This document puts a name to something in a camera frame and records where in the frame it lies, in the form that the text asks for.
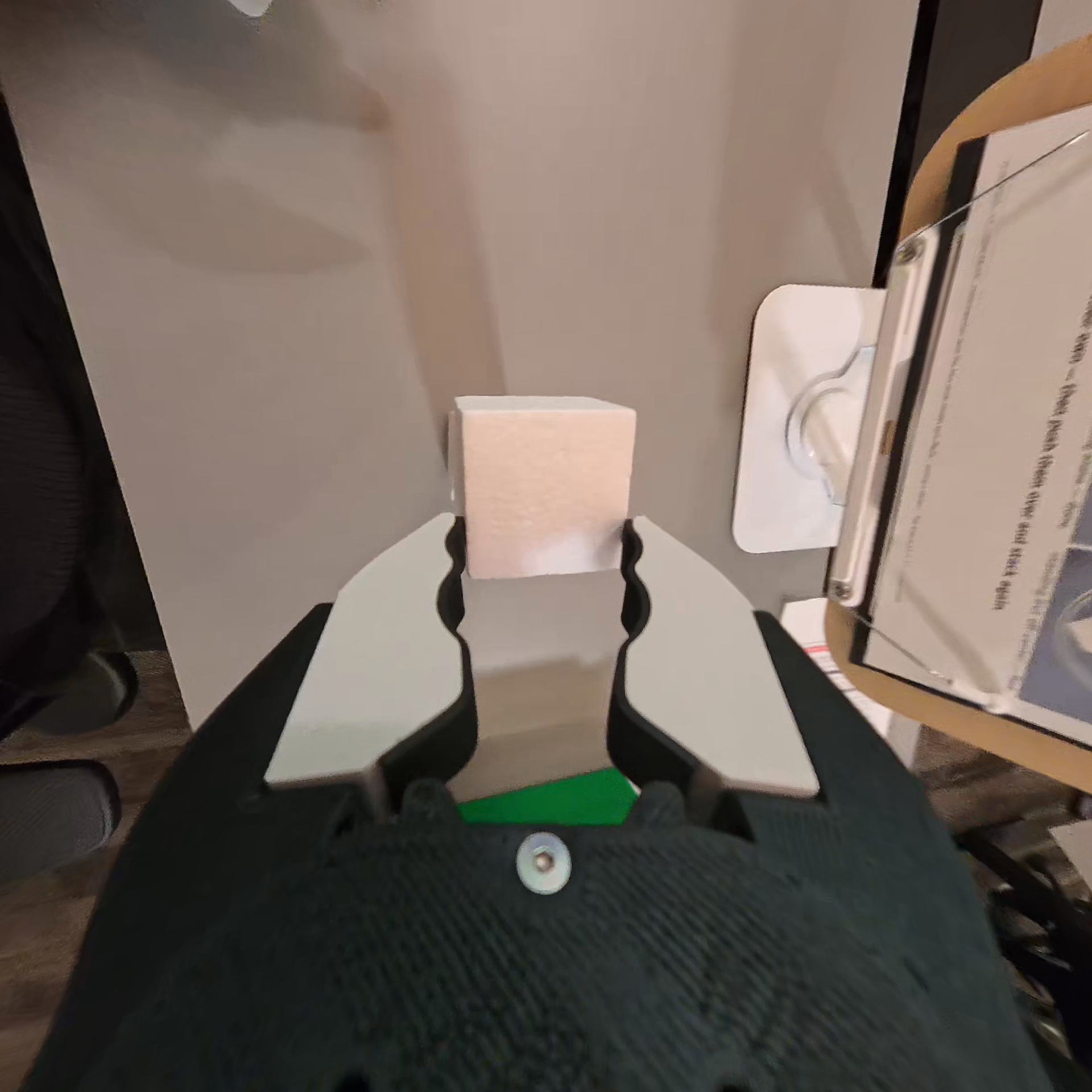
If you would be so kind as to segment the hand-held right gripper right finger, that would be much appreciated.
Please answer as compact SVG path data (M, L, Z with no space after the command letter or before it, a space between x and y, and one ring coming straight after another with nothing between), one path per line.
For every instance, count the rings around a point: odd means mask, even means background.
M749 797L820 804L812 758L741 591L643 515L624 525L621 578L612 764L639 793L670 786L698 826L750 826Z

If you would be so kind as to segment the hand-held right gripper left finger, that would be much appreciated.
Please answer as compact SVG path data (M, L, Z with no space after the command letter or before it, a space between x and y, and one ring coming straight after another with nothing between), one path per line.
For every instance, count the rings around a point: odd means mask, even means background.
M465 563L464 522L442 513L342 587L268 763L269 790L351 784L392 818L413 783L446 784L468 765L479 735L460 636Z

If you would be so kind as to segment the white foam cube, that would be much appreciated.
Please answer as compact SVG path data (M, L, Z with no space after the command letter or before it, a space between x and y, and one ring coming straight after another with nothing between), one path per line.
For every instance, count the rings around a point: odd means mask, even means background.
M575 395L463 395L448 448L471 579L619 569L634 410Z

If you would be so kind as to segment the grey desk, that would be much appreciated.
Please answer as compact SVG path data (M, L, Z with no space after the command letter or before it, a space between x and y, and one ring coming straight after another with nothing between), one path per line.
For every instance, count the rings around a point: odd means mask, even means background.
M643 515L752 605L828 551L729 527L756 312L873 281L918 2L2 2L2 93L198 740L442 513L459 396L636 411ZM491 796L610 761L621 568L462 574ZM319 636L290 668L288 710ZM271 757L258 760L258 785Z

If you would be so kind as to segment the green plastic bin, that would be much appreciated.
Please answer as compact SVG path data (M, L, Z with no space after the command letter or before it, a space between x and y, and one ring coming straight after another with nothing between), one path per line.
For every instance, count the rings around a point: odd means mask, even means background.
M603 769L462 802L456 809L470 824L618 826L638 796L621 772Z

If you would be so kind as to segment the wooden document stand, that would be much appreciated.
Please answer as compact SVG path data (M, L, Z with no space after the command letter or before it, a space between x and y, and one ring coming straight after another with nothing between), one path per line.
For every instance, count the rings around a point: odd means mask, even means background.
M744 395L733 533L748 553L833 549L824 598L811 606L817 646L843 670L865 712L897 714L975 744L1090 793L1090 748L1024 723L935 695L851 660L876 537L909 356L921 323L925 273L902 272L897 254L943 212L961 144L1049 116L1090 107L1090 35L1018 67L971 102L911 176L885 288L787 284L755 316Z

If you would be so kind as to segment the printed instruction sheet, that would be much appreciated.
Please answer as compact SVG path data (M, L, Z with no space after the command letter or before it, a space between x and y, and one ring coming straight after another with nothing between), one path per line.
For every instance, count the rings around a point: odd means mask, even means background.
M851 660L1090 748L1090 107L960 145Z

